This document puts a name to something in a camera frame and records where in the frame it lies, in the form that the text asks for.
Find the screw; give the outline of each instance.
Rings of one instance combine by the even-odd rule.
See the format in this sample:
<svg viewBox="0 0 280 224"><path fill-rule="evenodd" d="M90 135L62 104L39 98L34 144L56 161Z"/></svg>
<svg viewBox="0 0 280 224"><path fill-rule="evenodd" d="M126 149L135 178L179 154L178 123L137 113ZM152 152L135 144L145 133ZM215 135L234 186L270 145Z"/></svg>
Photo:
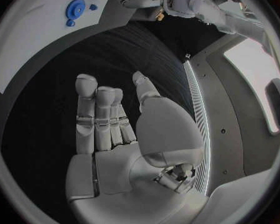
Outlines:
<svg viewBox="0 0 280 224"><path fill-rule="evenodd" d="M66 22L66 25L67 26L74 26L76 25L75 21L71 20L71 19L68 19L67 22Z"/></svg>
<svg viewBox="0 0 280 224"><path fill-rule="evenodd" d="M90 7L89 7L89 9L90 9L91 11L94 11L94 10L98 9L98 6L96 6L95 4L91 4Z"/></svg>

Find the blue knob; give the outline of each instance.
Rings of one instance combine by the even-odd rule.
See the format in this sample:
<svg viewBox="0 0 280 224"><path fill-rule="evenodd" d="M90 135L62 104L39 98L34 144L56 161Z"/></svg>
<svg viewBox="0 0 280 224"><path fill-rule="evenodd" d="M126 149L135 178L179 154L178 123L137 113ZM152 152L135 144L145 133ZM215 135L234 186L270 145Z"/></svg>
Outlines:
<svg viewBox="0 0 280 224"><path fill-rule="evenodd" d="M90 9L91 11L94 11L94 10L98 9L98 6L96 6L95 4L91 4L90 7L89 7L89 9Z"/></svg>
<svg viewBox="0 0 280 224"><path fill-rule="evenodd" d="M75 21L73 21L71 19L68 19L67 22L66 22L67 26L74 26L75 24L76 24Z"/></svg>
<svg viewBox="0 0 280 224"><path fill-rule="evenodd" d="M84 0L72 0L66 8L66 16L68 19L75 20L78 19L85 10Z"/></svg>

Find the black curved surface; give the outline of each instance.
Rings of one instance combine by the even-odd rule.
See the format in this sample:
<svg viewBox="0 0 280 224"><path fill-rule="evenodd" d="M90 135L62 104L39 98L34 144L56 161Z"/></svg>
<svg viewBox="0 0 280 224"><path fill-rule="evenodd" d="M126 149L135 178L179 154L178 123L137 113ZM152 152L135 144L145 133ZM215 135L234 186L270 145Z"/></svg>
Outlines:
<svg viewBox="0 0 280 224"><path fill-rule="evenodd" d="M31 79L14 104L2 139L3 156L31 200L62 224L75 223L65 199L65 175L75 154L76 76L87 73L99 86L123 89L123 106L135 127L140 114L132 82L136 70L193 114L182 63L138 23L65 50Z"/></svg>

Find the white surface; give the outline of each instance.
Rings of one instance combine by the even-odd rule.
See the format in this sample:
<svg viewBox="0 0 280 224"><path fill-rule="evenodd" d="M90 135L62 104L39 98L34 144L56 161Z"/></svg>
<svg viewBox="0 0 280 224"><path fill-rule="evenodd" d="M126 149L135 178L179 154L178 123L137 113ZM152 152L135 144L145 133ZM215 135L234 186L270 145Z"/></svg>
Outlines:
<svg viewBox="0 0 280 224"><path fill-rule="evenodd" d="M67 27L65 9L72 0L16 0L0 23L0 92L39 50L58 38L97 24L108 0L85 0L84 13ZM96 4L96 11L89 10Z"/></svg>
<svg viewBox="0 0 280 224"><path fill-rule="evenodd" d="M242 73L255 92L272 133L279 131L274 120L265 88L274 78L280 79L275 60L263 51L261 44L246 39L224 53L225 57Z"/></svg>

